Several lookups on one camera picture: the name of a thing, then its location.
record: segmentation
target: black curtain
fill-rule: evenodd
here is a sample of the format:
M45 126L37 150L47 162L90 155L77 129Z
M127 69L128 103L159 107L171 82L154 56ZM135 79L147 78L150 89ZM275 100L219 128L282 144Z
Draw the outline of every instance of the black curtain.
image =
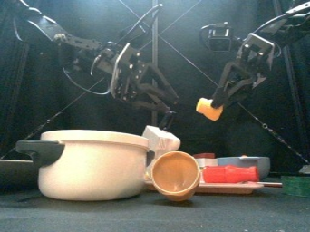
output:
M245 38L261 24L277 16L274 2L162 0L159 3L163 3L159 14L159 68L180 97L179 103L171 105L171 110L176 111L171 132L182 140L180 150L190 154L215 152L218 157L241 154L269 156L275 171L299 169L302 159L273 136L270 130L262 127L263 124L267 125L287 144L303 153L299 115L295 113L283 57L275 59L271 76L242 103L246 111L235 104L226 109L216 122L208 121L195 112L198 99L211 98L226 62L237 55L237 51L208 51L199 42L200 28L207 24L230 22L235 36ZM291 1L281 4L285 11ZM135 24L152 3L130 0L41 0L37 6L44 15L55 19L71 34L106 44L108 41L116 42L120 31ZM150 111L132 109L130 104L116 101L110 95L98 96L80 91L61 71L57 47L53 44L41 41L29 45L28 56L21 56L17 52L15 56L11 55L11 43L21 47L28 45L16 40L12 18L7 15L3 7L1 25L5 24L7 27L1 27L1 61L7 64L1 63L1 109L5 113L0 122L5 126L1 130L1 155L9 154L7 158L16 158L17 154L9 152L16 141L28 136L37 139L41 132L51 130L90 129L140 135L146 125L151 124ZM142 57L147 62L151 61L150 39L142 49ZM305 126L309 126L307 42L309 38L305 38L301 45L295 44L298 47L291 48ZM24 63L16 69L13 65L20 63L19 59ZM19 70L19 75L12 71L3 75L8 70ZM86 88L98 81L87 74L75 75L73 78ZM103 82L95 90L103 92L106 88L107 84Z

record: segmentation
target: red object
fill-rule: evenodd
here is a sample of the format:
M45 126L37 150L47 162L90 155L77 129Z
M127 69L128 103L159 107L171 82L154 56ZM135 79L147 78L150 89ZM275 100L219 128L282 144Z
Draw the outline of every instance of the red object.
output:
M243 181L259 181L257 166L249 168L234 165L207 166L202 171L206 183L239 183Z
M198 158L214 159L215 158L215 154L214 153L199 153L199 154L192 155L192 157L195 159L198 159Z

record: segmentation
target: black table surface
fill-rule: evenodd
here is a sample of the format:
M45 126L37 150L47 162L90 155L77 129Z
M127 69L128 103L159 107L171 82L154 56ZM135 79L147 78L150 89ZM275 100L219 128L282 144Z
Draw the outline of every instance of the black table surface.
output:
M310 231L310 198L270 187L183 202L156 191L80 202L47 198L39 189L0 190L0 231Z

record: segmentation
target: sponge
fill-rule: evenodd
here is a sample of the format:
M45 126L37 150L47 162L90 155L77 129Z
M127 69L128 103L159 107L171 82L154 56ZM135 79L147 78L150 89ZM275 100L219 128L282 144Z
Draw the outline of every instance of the sponge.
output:
M219 108L211 106L212 99L200 98L196 106L196 112L202 113L210 120L216 121L223 112L223 105Z

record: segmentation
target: green object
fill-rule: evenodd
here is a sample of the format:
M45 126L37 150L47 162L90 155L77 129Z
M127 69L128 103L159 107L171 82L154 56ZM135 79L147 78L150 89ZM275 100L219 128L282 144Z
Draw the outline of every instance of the green object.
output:
M310 197L310 177L282 176L282 188L287 195Z

